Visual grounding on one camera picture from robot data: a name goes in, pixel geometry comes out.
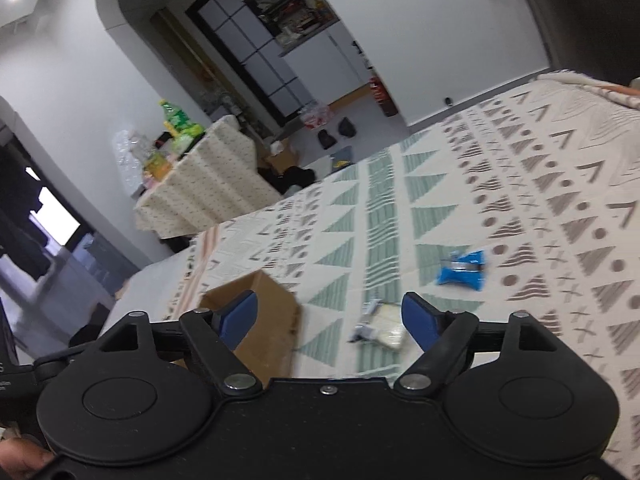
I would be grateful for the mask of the person's left hand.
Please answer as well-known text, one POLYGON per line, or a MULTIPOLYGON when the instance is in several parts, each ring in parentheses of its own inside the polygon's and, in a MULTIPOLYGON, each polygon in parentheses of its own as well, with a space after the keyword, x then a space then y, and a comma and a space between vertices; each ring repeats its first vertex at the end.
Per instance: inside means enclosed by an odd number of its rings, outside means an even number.
POLYGON ((31 440, 13 438, 1 441, 1 470, 10 478, 30 478, 54 460, 54 455, 31 440))

